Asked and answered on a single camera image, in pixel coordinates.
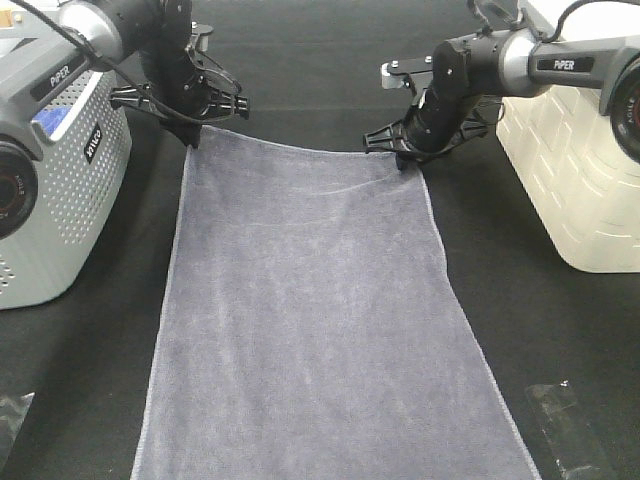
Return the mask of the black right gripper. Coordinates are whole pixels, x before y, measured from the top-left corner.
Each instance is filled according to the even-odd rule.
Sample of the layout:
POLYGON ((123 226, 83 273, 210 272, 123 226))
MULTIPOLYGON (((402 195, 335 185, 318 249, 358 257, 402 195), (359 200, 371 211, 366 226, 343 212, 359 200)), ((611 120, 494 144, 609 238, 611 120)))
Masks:
POLYGON ((398 120, 372 133, 363 135, 363 147, 366 153, 391 152, 396 154, 396 167, 400 172, 406 171, 413 161, 424 163, 443 157, 454 149, 475 139, 482 138, 488 133, 488 123, 485 119, 472 112, 454 133, 447 145, 433 153, 419 150, 409 143, 403 127, 403 121, 398 120))

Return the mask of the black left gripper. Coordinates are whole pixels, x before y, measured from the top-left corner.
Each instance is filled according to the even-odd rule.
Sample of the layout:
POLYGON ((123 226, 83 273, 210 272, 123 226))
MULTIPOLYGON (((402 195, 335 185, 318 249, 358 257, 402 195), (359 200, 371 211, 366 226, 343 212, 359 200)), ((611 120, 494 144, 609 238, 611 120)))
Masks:
POLYGON ((201 128, 233 117, 249 118, 249 99, 219 88, 204 75, 190 83, 179 82, 171 91, 167 84, 147 82, 116 87, 109 94, 113 109, 129 108, 154 117, 185 147, 197 149, 201 128))

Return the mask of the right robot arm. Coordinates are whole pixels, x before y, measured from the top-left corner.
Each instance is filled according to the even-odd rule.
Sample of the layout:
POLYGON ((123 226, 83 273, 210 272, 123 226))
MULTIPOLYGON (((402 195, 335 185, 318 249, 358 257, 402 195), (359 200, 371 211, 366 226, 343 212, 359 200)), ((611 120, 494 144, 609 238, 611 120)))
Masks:
POLYGON ((430 55, 391 60, 386 89, 406 88, 398 121, 363 137, 366 152, 392 152, 398 164, 447 154, 488 130, 475 113, 484 97, 533 98, 553 85, 596 89, 620 148, 639 158, 639 38, 547 42, 530 27, 478 32, 441 42, 430 55))

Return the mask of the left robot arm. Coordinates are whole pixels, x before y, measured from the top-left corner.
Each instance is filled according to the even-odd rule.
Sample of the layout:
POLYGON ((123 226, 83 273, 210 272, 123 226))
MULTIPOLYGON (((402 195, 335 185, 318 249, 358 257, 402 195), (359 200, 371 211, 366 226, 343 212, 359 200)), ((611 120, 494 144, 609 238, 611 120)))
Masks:
POLYGON ((117 71, 139 53, 149 82, 116 89, 113 107, 147 110, 186 146, 198 145, 204 125, 249 116, 239 82, 207 55, 202 43, 211 32, 195 32, 189 1, 67 1, 57 19, 19 5, 52 32, 1 60, 2 237, 36 203, 43 153, 29 130, 32 118, 88 70, 117 71))

